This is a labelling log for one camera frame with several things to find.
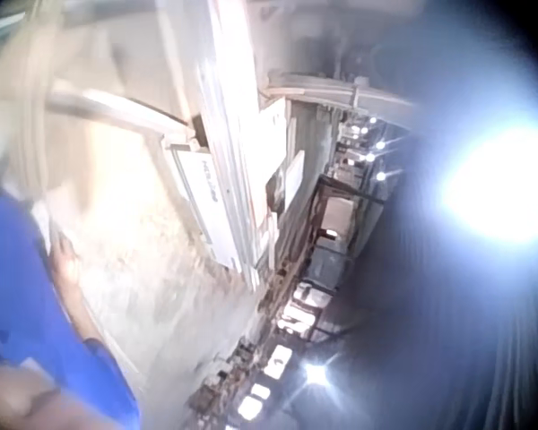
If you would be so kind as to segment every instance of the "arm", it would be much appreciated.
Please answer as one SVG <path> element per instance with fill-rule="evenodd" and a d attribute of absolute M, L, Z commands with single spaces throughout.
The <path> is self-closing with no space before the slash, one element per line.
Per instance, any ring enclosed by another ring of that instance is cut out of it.
<path fill-rule="evenodd" d="M 80 260 L 72 242 L 50 221 L 50 271 L 70 322 L 83 340 L 104 340 L 90 316 L 80 288 Z"/>

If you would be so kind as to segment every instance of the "concrete floor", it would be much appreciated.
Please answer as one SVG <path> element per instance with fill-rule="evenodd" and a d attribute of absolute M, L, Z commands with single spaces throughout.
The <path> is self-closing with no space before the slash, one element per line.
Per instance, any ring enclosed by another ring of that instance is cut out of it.
<path fill-rule="evenodd" d="M 183 114 L 155 13 L 65 28 L 54 58 L 57 77 Z M 8 103 L 0 120 L 12 113 Z M 313 108 L 298 106 L 296 115 L 298 149 L 307 152 L 295 202 L 302 208 L 326 162 L 329 132 Z M 45 233 L 51 216 L 73 239 L 92 316 L 140 402 L 143 428 L 178 428 L 188 396 L 255 329 L 264 291 L 247 291 L 209 257 L 186 202 L 155 168 L 153 137 L 62 114 L 45 121 L 48 191 L 33 212 Z M 2 133 L 3 122 L 0 152 L 15 139 Z M 298 222 L 291 217 L 284 235 Z"/>

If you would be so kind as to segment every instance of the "metal bar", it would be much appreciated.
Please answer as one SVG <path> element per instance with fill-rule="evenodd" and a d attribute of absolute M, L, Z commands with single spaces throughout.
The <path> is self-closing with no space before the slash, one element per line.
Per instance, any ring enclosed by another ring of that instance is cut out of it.
<path fill-rule="evenodd" d="M 309 103 L 374 115 L 390 124 L 412 129 L 416 107 L 394 94 L 348 82 L 315 76 L 282 74 L 273 77 L 263 93 L 270 97 L 287 97 Z"/>

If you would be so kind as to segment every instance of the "white sign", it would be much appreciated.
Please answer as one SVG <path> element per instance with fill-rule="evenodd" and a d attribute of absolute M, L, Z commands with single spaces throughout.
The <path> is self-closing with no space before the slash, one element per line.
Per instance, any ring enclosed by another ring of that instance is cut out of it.
<path fill-rule="evenodd" d="M 241 271 L 212 154 L 180 150 L 178 157 L 189 184 L 189 191 L 207 230 L 205 233 L 211 241 L 215 260 L 226 267 Z"/>

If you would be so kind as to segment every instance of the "hand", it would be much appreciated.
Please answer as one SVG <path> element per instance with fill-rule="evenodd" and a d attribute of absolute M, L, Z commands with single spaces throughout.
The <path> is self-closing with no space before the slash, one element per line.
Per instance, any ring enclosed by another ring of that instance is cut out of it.
<path fill-rule="evenodd" d="M 62 297 L 80 295 L 80 259 L 74 246 L 52 220 L 50 230 L 50 272 Z"/>

